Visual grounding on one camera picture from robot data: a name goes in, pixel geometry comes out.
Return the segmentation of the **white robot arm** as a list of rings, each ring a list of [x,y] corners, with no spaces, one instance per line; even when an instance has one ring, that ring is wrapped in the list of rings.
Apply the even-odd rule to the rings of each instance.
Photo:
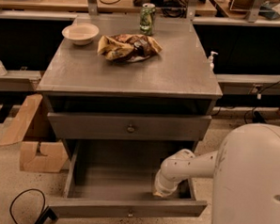
[[[280,126],[245,124],[215,152],[176,152],[155,175],[155,195],[193,177],[213,179],[211,224],[280,224]]]

